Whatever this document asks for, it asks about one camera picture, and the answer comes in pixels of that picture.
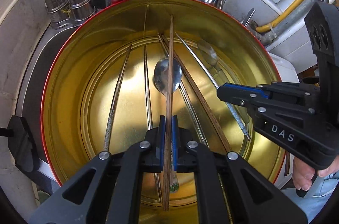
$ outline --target silver screw head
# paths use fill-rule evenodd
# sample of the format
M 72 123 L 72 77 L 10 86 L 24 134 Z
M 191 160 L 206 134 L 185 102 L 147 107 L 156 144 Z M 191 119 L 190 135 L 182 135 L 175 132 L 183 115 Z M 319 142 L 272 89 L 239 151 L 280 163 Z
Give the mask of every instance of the silver screw head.
M 187 142 L 187 146 L 189 148 L 196 148 L 198 146 L 198 143 L 196 141 L 189 141 Z
M 139 146 L 141 148 L 149 148 L 150 147 L 150 142 L 149 141 L 141 141 Z
M 259 108 L 258 108 L 258 111 L 259 111 L 260 113 L 264 113 L 264 112 L 266 112 L 266 108 L 264 108 L 264 107 L 259 107 Z
M 227 153 L 227 157 L 230 160 L 236 160 L 236 159 L 238 159 L 239 155 L 238 155 L 238 153 L 231 151 L 231 152 Z
M 108 151 L 101 151 L 98 155 L 99 159 L 106 160 L 110 157 L 110 153 Z

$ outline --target metal spoon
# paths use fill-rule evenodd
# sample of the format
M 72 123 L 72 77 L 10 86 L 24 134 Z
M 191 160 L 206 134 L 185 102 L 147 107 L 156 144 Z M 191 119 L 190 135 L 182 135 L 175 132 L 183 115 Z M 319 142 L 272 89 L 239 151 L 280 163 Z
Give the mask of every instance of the metal spoon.
M 218 62 L 218 55 L 212 46 L 205 40 L 201 39 L 198 41 L 198 48 L 204 60 L 211 65 L 213 68 L 216 69 L 219 78 L 221 79 L 222 84 L 225 82 L 229 82 L 229 79 L 226 77 L 224 71 L 220 67 Z M 249 122 L 249 118 L 247 116 L 245 108 L 237 108 L 238 112 L 240 113 L 241 118 L 247 124 Z
M 169 62 L 168 58 L 163 58 L 159 60 L 155 65 L 153 77 L 156 88 L 165 97 L 167 97 L 167 87 L 168 87 L 168 62 Z M 177 90 L 177 88 L 179 87 L 181 82 L 181 76 L 182 76 L 181 66 L 175 59 L 173 59 L 173 92 Z M 171 158 L 171 181 L 169 186 L 170 193 L 175 193 L 179 189 L 177 173 L 173 169 L 174 169 L 173 158 Z
M 154 69 L 154 84 L 155 87 L 163 95 L 167 95 L 168 85 L 168 58 L 162 58 L 157 62 Z M 178 89 L 181 82 L 182 70 L 176 59 L 173 59 L 173 92 Z
M 198 41 L 198 48 L 199 48 L 200 53 L 201 53 L 202 57 L 204 58 L 204 60 L 206 60 L 206 62 L 209 65 L 211 65 L 213 68 L 216 69 L 221 81 L 223 83 L 229 82 L 224 71 L 222 70 L 222 68 L 220 67 L 220 65 L 218 63 L 218 55 L 215 52 L 215 50 L 212 48 L 212 46 L 208 42 L 206 42 L 205 40 L 201 39 L 201 40 Z

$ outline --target metal chopstick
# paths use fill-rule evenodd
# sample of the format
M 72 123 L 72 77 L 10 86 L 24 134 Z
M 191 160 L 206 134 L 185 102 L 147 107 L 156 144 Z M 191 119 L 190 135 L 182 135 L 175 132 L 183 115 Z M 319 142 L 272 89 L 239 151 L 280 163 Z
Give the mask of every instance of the metal chopstick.
M 121 88 L 121 84 L 122 84 L 122 79 L 123 79 L 125 69 L 126 69 L 126 66 L 127 66 L 128 57 L 129 57 L 129 54 L 131 52 L 131 48 L 132 48 L 132 44 L 127 48 L 125 61 L 122 65 L 122 67 L 121 67 L 119 77 L 118 77 L 118 81 L 117 81 L 117 85 L 115 86 L 114 95 L 113 95 L 113 99 L 112 99 L 112 103 L 111 103 L 111 109 L 110 109 L 110 113 L 109 113 L 108 120 L 107 120 L 105 142 L 104 142 L 104 150 L 105 151 L 108 151 L 108 149 L 110 147 L 115 109 L 117 108 L 118 96 L 119 96 L 119 92 L 120 92 L 120 88 Z
M 211 75 L 211 73 L 207 70 L 207 68 L 203 65 L 203 63 L 201 62 L 201 60 L 197 57 L 197 55 L 193 52 L 193 50 L 187 45 L 187 43 L 177 34 L 177 37 L 180 39 L 180 41 L 184 44 L 184 46 L 187 48 L 187 50 L 191 53 L 191 55 L 195 58 L 195 60 L 198 62 L 198 64 L 200 65 L 200 67 L 204 70 L 204 72 L 206 73 L 206 75 L 208 76 L 208 78 L 211 80 L 211 82 L 213 83 L 214 87 L 217 89 L 219 87 L 219 85 L 217 84 L 216 80 L 213 78 L 213 76 Z M 226 103 L 228 109 L 230 110 L 233 118 L 236 120 L 236 122 L 238 123 L 241 131 L 243 132 L 243 134 L 246 136 L 247 140 L 250 140 L 250 135 L 249 132 L 247 131 L 245 125 L 243 124 L 240 116 L 238 115 L 237 111 L 235 110 L 234 106 L 230 103 Z
M 144 46 L 144 73 L 145 73 L 145 96 L 146 96 L 147 128 L 148 128 L 148 130 L 150 130 L 150 129 L 153 128 L 153 120 L 152 120 L 152 109 L 151 109 L 151 105 L 150 105 L 150 84 L 149 84 L 149 78 L 148 78 L 146 45 Z M 154 173 L 154 181 L 155 181 L 155 185 L 157 187 L 159 203 L 162 203 L 161 184 L 160 184 L 160 179 L 159 179 L 158 173 Z

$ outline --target black bracket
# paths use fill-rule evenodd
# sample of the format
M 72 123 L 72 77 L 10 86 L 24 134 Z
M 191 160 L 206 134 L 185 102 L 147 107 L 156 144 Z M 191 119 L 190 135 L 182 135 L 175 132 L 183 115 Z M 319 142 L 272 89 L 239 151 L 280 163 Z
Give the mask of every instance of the black bracket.
M 23 173 L 38 170 L 38 151 L 25 118 L 12 116 L 7 128 L 0 128 L 0 136 L 8 137 L 8 148 L 19 170 Z
M 257 87 L 226 83 L 220 100 L 247 108 L 255 131 L 315 169 L 325 169 L 339 153 L 339 130 L 321 106 L 319 87 L 274 82 Z
M 138 223 L 143 172 L 162 171 L 165 118 L 126 152 L 103 151 L 32 215 L 30 224 Z M 172 119 L 175 168 L 194 173 L 200 224 L 306 224 L 306 215 L 235 152 L 213 153 Z

